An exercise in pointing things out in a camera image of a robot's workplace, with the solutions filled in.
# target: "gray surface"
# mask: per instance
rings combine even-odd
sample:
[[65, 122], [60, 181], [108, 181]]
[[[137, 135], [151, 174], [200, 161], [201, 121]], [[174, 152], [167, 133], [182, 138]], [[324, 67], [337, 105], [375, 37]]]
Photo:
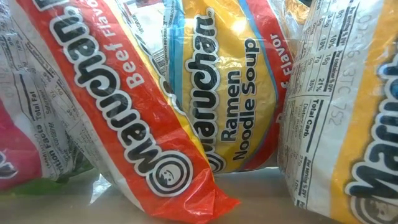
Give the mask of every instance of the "gray surface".
[[[1, 223], [127, 224], [173, 223], [148, 217], [114, 187], [89, 205], [95, 172], [75, 177], [55, 195], [28, 196], [0, 201]], [[294, 207], [282, 175], [263, 169], [216, 177], [230, 196], [242, 201], [231, 213], [213, 223], [337, 223]]]

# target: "barcode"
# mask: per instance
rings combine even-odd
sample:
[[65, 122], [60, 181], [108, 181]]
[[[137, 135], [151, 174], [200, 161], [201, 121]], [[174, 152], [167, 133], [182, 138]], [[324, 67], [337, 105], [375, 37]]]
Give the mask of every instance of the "barcode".
[[159, 69], [160, 74], [165, 76], [166, 75], [166, 61], [164, 58], [163, 49], [160, 49], [160, 50], [154, 52], [152, 54], [152, 56], [155, 60], [156, 66]]

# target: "orange ramen package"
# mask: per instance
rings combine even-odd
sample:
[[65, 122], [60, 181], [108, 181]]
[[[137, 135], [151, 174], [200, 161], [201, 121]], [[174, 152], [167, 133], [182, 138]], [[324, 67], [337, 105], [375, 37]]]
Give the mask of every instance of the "orange ramen package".
[[312, 2], [278, 156], [297, 206], [398, 223], [397, 12], [395, 0]]
[[284, 2], [164, 3], [166, 77], [213, 172], [258, 169], [277, 148], [292, 73]]
[[[1, 0], [0, 13], [5, 75], [38, 78], [76, 147], [137, 207], [203, 223], [238, 203], [215, 185], [116, 1]], [[25, 102], [32, 112], [37, 100]]]

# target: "yellow ramen package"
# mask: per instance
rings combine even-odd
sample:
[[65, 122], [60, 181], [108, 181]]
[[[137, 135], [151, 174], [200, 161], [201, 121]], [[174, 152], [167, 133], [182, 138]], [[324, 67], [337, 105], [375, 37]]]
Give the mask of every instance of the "yellow ramen package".
[[292, 56], [283, 1], [167, 0], [167, 79], [213, 172], [253, 170], [277, 148]]
[[343, 223], [398, 223], [398, 1], [317, 0], [282, 116], [294, 203]]

